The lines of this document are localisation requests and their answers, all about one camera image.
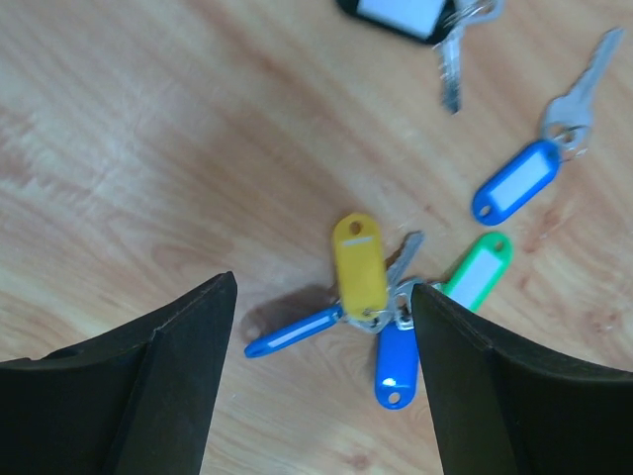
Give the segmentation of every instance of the green key tag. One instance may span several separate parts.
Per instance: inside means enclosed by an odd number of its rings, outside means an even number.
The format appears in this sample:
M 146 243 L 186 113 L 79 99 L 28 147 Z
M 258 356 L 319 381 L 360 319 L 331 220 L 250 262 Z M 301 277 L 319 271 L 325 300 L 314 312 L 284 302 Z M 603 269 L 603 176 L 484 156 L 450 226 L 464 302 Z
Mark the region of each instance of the green key tag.
M 477 312 L 509 267 L 512 255 L 512 242 L 506 235 L 483 235 L 442 291 L 462 307 Z

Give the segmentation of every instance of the black key tag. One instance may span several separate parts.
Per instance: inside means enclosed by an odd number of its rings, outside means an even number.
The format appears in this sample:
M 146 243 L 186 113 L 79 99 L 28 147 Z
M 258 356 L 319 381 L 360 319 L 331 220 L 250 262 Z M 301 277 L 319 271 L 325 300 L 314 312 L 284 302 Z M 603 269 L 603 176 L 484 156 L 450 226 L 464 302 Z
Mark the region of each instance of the black key tag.
M 454 0 L 336 0 L 351 15 L 423 45 L 443 42 L 453 29 Z

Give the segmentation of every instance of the yellow key tag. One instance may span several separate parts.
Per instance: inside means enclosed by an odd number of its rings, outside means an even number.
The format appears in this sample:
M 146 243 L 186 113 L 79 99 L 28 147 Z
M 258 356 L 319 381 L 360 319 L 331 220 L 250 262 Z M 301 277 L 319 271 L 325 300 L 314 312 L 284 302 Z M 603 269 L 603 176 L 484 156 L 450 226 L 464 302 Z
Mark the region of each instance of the yellow key tag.
M 351 319 L 373 320 L 389 300 L 378 224 L 367 215 L 351 214 L 334 228 L 332 244 L 343 310 Z

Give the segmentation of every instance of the wooden table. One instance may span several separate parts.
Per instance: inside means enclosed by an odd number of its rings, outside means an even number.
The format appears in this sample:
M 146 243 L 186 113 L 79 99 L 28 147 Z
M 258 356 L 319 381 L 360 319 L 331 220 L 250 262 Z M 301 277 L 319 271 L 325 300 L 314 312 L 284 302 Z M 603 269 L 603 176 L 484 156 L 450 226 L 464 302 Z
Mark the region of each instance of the wooden table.
M 626 0 L 510 1 L 464 41 L 464 110 L 431 49 L 333 0 L 0 5 L 0 357 L 39 358 L 233 270 L 235 324 L 205 474 L 441 473 L 423 385 L 373 394 L 375 341 L 339 326 L 246 360 L 319 309 L 350 211 L 410 273 L 444 275 L 486 230 L 474 191 L 537 134 Z M 600 84 L 590 150 L 499 229 L 511 269 L 481 315 L 633 370 L 633 40 Z

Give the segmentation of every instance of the wooden surface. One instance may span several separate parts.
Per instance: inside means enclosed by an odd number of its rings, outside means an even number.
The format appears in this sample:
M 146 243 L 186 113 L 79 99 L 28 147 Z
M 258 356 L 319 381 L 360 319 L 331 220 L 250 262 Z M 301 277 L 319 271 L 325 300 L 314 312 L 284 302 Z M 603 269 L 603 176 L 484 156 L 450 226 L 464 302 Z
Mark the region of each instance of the wooden surface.
M 346 326 L 268 358 L 244 346 L 324 305 L 350 211 L 385 252 L 424 230 L 437 278 L 485 230 L 474 191 L 533 140 L 606 30 L 590 151 L 500 229 L 516 246 L 481 314 L 633 370 L 633 6 L 510 1 L 463 51 L 464 110 L 431 49 L 332 0 L 0 3 L 0 357 L 42 357 L 231 269 L 235 324 L 205 474 L 441 473 L 423 385 L 373 395 Z

